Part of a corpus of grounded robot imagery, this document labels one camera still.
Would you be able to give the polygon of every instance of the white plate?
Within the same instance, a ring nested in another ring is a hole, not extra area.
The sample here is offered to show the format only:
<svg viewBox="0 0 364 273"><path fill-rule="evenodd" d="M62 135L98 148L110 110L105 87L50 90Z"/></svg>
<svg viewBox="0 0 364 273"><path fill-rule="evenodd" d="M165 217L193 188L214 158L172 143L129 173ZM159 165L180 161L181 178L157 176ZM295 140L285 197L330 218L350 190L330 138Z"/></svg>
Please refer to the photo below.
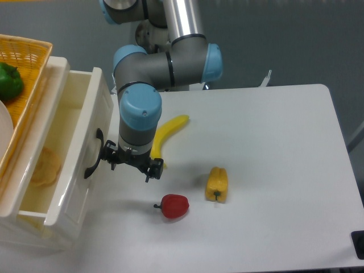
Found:
<svg viewBox="0 0 364 273"><path fill-rule="evenodd" d="M11 137L14 132L13 122L9 111L5 105L0 101L0 160L6 152L7 146L10 143Z"/></svg>

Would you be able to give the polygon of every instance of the wicker basket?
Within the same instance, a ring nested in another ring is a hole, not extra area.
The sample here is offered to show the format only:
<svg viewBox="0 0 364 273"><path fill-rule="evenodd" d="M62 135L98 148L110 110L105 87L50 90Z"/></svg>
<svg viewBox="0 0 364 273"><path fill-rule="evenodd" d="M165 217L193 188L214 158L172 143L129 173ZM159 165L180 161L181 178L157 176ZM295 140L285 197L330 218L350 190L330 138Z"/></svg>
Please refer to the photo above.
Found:
<svg viewBox="0 0 364 273"><path fill-rule="evenodd" d="M4 102L13 120L14 133L4 156L0 158L0 195L4 188L1 182L6 167L20 137L26 134L27 121L40 99L42 90L37 86L51 51L51 43L0 34L0 62L18 67L24 82L23 92L17 98Z"/></svg>

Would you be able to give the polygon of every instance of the drawer handle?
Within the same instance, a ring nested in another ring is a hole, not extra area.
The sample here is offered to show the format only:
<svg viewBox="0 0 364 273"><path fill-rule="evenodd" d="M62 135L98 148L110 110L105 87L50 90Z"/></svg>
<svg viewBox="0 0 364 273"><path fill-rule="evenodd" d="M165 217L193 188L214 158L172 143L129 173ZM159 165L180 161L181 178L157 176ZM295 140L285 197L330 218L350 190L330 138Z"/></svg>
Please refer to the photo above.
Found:
<svg viewBox="0 0 364 273"><path fill-rule="evenodd" d="M96 160L95 164L92 167L89 167L86 169L85 175L84 175L85 179L89 178L93 174L93 172L96 170L98 164L100 163L102 155L104 153L104 134L102 133L100 128L97 128L97 130L96 130L96 138L101 140L100 151L98 152L98 156L97 156L97 160Z"/></svg>

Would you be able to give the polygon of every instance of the white drawer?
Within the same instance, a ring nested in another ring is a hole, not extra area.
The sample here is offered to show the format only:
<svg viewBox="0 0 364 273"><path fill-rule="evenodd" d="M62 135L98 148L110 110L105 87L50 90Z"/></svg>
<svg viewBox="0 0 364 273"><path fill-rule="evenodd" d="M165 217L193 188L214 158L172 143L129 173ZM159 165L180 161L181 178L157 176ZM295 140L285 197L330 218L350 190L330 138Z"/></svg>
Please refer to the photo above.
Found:
<svg viewBox="0 0 364 273"><path fill-rule="evenodd" d="M97 128L107 137L113 103L101 69L67 73L54 119L43 140L44 146L61 159L57 181L48 187L34 187L29 185L31 174L24 173L28 179L18 186L22 189L10 195L9 213L0 216L0 224L8 227L0 229L0 240L9 238L10 228L18 233L15 238L21 238L22 243L64 249L80 233L96 174L84 179L84 172L94 164L100 150Z"/></svg>

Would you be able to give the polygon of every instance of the blue joint cap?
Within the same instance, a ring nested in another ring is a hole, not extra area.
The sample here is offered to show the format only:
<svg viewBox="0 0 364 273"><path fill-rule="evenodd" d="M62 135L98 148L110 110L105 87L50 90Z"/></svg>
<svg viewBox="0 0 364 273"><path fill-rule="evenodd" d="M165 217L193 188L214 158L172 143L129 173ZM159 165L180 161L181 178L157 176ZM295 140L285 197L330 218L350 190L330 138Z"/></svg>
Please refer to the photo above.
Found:
<svg viewBox="0 0 364 273"><path fill-rule="evenodd" d="M132 129L146 131L157 126L162 114L162 98L149 84L133 84L121 96L120 117Z"/></svg>
<svg viewBox="0 0 364 273"><path fill-rule="evenodd" d="M116 66L118 65L118 63L120 63L120 61L122 59L124 59L126 56L129 56L130 54L134 54L134 53L138 53L138 52L147 54L146 50L138 45L128 44L128 45L125 45L125 46L119 48L114 54L113 71L115 71Z"/></svg>
<svg viewBox="0 0 364 273"><path fill-rule="evenodd" d="M109 23L109 24L117 24L117 22L115 22L114 20L112 20L112 18L110 17L109 13L106 10L105 4L104 4L104 0L98 0L98 2L100 3L100 7L102 10L102 13L104 14L105 20Z"/></svg>
<svg viewBox="0 0 364 273"><path fill-rule="evenodd" d="M217 44L209 44L201 83L218 80L223 71L221 51Z"/></svg>

